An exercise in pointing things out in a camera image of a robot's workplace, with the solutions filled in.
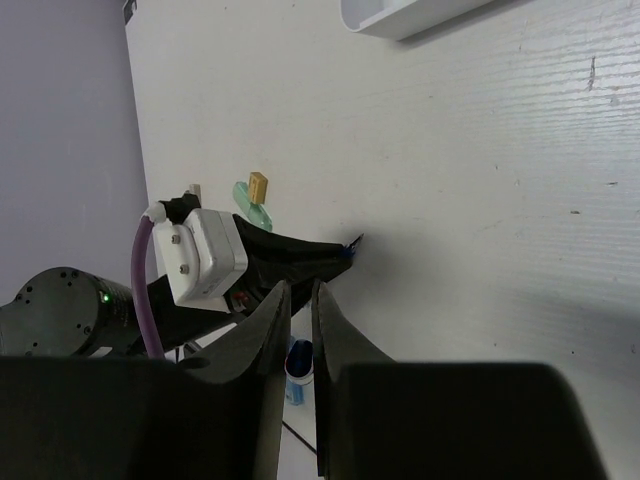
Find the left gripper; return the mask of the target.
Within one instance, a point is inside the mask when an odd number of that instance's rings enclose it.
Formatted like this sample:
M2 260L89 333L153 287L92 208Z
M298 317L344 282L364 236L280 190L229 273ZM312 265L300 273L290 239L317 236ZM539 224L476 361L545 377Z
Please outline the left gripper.
M262 230L232 214L248 255L245 274L224 295L229 313L179 307L174 303L166 272L148 286L153 318L162 346L172 350L250 316L281 281L291 288L291 311L311 300L318 280L329 282L354 262L360 244L312 242Z

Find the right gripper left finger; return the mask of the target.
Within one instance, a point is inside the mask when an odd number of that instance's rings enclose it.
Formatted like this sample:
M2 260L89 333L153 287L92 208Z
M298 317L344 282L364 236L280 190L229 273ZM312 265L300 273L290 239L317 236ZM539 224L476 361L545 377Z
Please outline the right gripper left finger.
M291 289L180 363L1 362L5 479L273 479Z

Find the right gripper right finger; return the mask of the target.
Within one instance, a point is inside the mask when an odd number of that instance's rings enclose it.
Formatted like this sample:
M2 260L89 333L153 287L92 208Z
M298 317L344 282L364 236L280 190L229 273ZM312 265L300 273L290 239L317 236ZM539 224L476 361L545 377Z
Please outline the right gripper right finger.
M391 359L312 294L317 465L327 479L603 479L578 400L553 367Z

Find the blue pen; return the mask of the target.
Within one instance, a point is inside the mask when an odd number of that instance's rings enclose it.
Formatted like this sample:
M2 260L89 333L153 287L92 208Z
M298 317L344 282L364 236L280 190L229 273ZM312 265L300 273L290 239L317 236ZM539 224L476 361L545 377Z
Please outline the blue pen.
M313 380L313 344L307 339L290 337L289 350L285 358L285 399L293 406L304 403L304 387Z

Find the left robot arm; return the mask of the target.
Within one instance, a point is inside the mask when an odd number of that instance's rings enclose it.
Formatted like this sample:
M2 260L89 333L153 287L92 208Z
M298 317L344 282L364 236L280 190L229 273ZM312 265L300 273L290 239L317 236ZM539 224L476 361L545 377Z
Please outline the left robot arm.
M270 233L233 217L248 254L246 273L223 296L222 310L178 306L169 280L147 286L153 318L170 351L255 311L281 280L291 287L291 311L311 299L316 281L329 282L351 268L353 241L310 242ZM1 352L8 356L90 356L99 348L115 356L141 356L146 349L130 288L71 267L45 270L1 308Z

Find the green stapler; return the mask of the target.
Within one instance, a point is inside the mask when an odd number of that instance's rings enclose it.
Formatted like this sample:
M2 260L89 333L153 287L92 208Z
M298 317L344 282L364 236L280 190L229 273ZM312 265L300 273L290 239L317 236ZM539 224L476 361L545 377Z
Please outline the green stapler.
M272 231L273 223L270 215L262 204L250 201L249 187L246 182L236 182L233 186L232 196L239 210L252 225L268 232Z

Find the small brown eraser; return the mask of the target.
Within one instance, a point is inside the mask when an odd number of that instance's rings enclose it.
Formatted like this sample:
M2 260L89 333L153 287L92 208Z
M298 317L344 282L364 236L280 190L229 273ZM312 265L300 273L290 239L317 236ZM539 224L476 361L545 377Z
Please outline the small brown eraser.
M251 172L248 182L248 196L252 204L263 205L266 201L268 179L261 172Z

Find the beige eraser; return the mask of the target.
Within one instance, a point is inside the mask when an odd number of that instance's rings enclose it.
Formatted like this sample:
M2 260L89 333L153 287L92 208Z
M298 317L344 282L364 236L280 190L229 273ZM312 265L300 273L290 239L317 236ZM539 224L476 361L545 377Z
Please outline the beige eraser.
M198 198L201 198L201 186L199 184L190 184L189 192Z

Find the white divided tray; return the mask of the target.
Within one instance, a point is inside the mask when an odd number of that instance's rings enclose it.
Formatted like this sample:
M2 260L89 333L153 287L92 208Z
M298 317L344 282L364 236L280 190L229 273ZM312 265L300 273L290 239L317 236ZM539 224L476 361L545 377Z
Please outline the white divided tray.
M526 4L528 1L512 0L342 0L339 7L342 23L349 32L402 42Z

